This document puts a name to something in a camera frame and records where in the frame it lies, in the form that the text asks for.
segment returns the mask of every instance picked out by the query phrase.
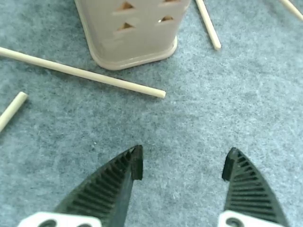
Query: container base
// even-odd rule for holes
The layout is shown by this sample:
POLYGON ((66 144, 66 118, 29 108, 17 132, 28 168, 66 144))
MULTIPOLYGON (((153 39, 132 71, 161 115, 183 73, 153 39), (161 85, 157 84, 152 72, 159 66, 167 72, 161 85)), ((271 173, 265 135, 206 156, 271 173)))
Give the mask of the container base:
POLYGON ((90 52, 92 58, 94 59, 94 61, 102 68, 105 68, 107 70, 123 70, 123 69, 127 69, 130 67, 154 62, 154 61, 160 61, 160 60, 170 57, 177 49, 178 39, 177 39, 177 37, 175 37, 170 48, 167 50, 164 50, 162 52, 156 52, 156 53, 138 56, 138 57, 134 57, 134 58, 123 60, 123 61, 117 61, 117 62, 106 61, 95 51, 96 48, 94 47, 94 44, 92 42, 92 38, 90 36, 90 32, 88 30, 85 17, 83 16, 84 14, 82 13, 82 9, 79 6, 79 3, 77 0, 75 0, 75 3, 77 6, 77 9, 78 9, 78 12, 79 12, 83 30, 84 30, 86 40, 87 40, 87 43, 89 46, 89 52, 90 52))

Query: floor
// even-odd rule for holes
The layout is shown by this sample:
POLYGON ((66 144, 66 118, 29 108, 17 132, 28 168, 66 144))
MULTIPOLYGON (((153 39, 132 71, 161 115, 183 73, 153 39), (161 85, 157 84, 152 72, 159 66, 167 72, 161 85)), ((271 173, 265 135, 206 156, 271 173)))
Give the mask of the floor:
MULTIPOLYGON (((205 0, 213 50, 193 1, 167 60, 107 71, 91 58, 73 0, 1 0, 2 47, 164 89, 153 98, 0 58, 0 112, 28 101, 0 135, 1 226, 55 206, 120 152, 144 147, 126 227, 217 225, 239 148, 303 223, 303 23, 277 0, 205 0)), ((294 0, 303 11, 303 1, 294 0)))

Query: ribbed rubber pad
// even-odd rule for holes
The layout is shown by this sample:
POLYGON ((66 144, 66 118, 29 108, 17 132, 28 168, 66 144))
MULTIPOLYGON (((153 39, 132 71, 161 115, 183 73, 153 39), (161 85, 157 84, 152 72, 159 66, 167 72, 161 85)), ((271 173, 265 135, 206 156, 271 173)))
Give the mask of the ribbed rubber pad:
POLYGON ((288 227, 285 215, 268 183, 240 150, 230 150, 222 178, 230 181, 224 210, 288 227))
POLYGON ((143 176, 143 148, 133 147, 115 157, 73 190, 57 213, 93 216, 103 227, 123 227, 133 180, 143 176))

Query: beige plastic container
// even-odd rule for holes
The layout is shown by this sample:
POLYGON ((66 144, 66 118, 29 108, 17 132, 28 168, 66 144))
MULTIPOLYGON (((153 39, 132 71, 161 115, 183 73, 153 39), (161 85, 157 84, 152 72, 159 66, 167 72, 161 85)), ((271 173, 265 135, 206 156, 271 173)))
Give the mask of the beige plastic container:
POLYGON ((98 65, 121 70, 171 56, 190 0, 75 0, 98 65))

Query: wooden dowel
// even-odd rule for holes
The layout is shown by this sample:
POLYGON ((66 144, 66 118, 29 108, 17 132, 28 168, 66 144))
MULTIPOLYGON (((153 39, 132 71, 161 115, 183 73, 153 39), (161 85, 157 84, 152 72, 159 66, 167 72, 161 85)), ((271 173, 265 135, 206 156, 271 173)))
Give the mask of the wooden dowel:
POLYGON ((97 73, 94 73, 94 72, 81 70, 81 69, 74 68, 74 67, 71 67, 71 66, 59 64, 59 63, 56 63, 56 62, 53 62, 53 61, 48 61, 48 60, 44 60, 44 59, 41 59, 41 58, 29 56, 29 55, 26 55, 26 54, 23 54, 23 53, 19 53, 19 52, 16 52, 16 51, 8 50, 8 49, 2 48, 2 47, 0 47, 0 56, 4 56, 4 57, 7 57, 7 58, 12 58, 12 59, 15 59, 15 60, 18 60, 18 61, 23 61, 23 62, 26 62, 26 63, 29 63, 29 64, 33 64, 33 65, 48 68, 48 69, 51 69, 51 70, 55 70, 55 71, 67 73, 67 74, 70 74, 70 75, 74 75, 76 77, 90 79, 90 80, 93 80, 93 81, 109 84, 109 85, 112 85, 112 86, 128 89, 128 90, 131 90, 131 91, 140 92, 140 93, 143 93, 143 94, 147 94, 147 95, 151 95, 151 96, 155 96, 155 97, 159 97, 159 98, 164 98, 165 95, 166 95, 166 92, 162 91, 162 90, 158 90, 158 89, 155 89, 155 88, 151 88, 151 87, 147 87, 147 86, 127 82, 127 81, 124 81, 124 80, 121 80, 121 79, 116 79, 116 78, 104 76, 104 75, 97 74, 97 73))
POLYGON ((220 43, 218 35, 214 29, 214 25, 209 17, 206 6, 205 6, 203 0, 196 0, 196 3, 200 10, 200 13, 201 13, 202 19, 204 21, 204 24, 206 26, 206 29, 208 31, 209 37, 212 40, 213 46, 218 51, 221 49, 221 43, 220 43))
POLYGON ((293 14, 295 14, 300 20, 303 20, 302 13, 289 1, 289 0, 280 0, 286 8, 288 8, 293 14))
POLYGON ((6 108, 6 110, 0 116, 0 132, 5 128, 5 126, 9 123, 11 118, 15 115, 18 109, 22 106, 22 104, 27 99, 28 95, 24 92, 19 92, 19 94, 14 98, 14 100, 10 103, 10 105, 6 108))

